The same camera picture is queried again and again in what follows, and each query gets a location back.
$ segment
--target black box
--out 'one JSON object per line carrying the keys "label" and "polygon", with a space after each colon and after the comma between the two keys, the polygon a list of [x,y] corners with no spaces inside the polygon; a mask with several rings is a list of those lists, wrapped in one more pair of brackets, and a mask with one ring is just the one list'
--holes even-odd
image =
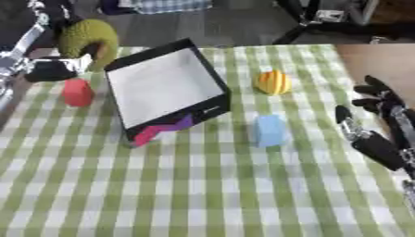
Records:
{"label": "black box", "polygon": [[196,125],[231,109],[231,91],[191,40],[116,59],[106,67],[127,140],[191,118]]}

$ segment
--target blue cube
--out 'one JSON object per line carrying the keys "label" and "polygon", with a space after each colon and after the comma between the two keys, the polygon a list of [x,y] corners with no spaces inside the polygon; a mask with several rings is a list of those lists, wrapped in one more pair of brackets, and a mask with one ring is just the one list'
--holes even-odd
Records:
{"label": "blue cube", "polygon": [[285,126],[277,115],[259,116],[255,122],[258,147],[283,144]]}

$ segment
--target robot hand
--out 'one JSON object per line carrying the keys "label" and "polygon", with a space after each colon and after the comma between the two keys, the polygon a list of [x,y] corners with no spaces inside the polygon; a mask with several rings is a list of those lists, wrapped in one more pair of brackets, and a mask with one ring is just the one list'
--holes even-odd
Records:
{"label": "robot hand", "polygon": [[372,98],[353,100],[353,105],[379,115],[389,126],[399,149],[415,147],[415,112],[407,109],[399,95],[383,82],[371,76],[367,76],[365,81],[368,85],[356,86],[355,91]]}
{"label": "robot hand", "polygon": [[390,170],[403,168],[408,173],[410,180],[402,186],[409,209],[415,211],[415,112],[383,82],[371,76],[365,81],[368,85],[356,86],[355,91],[372,98],[352,103],[379,115],[389,126],[393,141],[376,131],[361,128],[345,106],[335,109],[337,123],[353,148]]}

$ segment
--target white surface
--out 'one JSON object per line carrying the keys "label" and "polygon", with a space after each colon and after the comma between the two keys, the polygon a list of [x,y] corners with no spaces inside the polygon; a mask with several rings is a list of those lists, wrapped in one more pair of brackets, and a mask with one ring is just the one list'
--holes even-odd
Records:
{"label": "white surface", "polygon": [[223,93],[188,48],[108,73],[127,129]]}

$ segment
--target table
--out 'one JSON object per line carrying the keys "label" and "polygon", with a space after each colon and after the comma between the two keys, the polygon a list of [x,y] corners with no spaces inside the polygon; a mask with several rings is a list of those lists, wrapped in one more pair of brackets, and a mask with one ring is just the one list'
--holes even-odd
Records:
{"label": "table", "polygon": [[[128,55],[139,48],[125,48]],[[411,236],[393,176],[345,142],[334,121],[353,83],[330,45],[203,49],[233,111],[128,149],[102,75],[89,108],[36,84],[0,133],[0,236]],[[293,92],[252,88],[282,69]],[[361,109],[362,124],[379,130]],[[251,145],[258,115],[285,121],[284,146]]]}
{"label": "table", "polygon": [[363,83],[365,75],[377,77],[415,107],[415,44],[351,44],[336,48],[356,83]]}

